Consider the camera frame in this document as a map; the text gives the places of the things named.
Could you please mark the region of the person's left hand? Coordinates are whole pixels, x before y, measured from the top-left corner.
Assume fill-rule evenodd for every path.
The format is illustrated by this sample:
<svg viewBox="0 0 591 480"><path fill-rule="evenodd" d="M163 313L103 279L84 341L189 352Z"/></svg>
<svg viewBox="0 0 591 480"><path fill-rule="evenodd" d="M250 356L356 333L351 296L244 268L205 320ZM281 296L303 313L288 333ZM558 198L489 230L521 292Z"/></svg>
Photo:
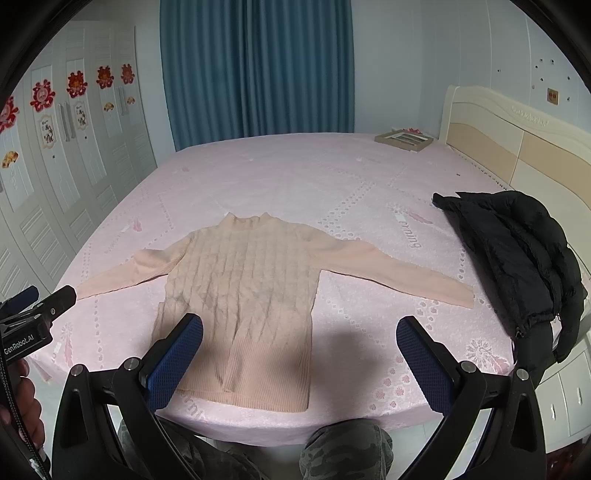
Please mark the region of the person's left hand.
<svg viewBox="0 0 591 480"><path fill-rule="evenodd" d="M25 359L19 360L15 366L20 377L16 390L16 403L23 418L26 430L36 449L45 443L45 426L41 419L42 406L35 397L35 385L29 378L30 367Z"/></svg>

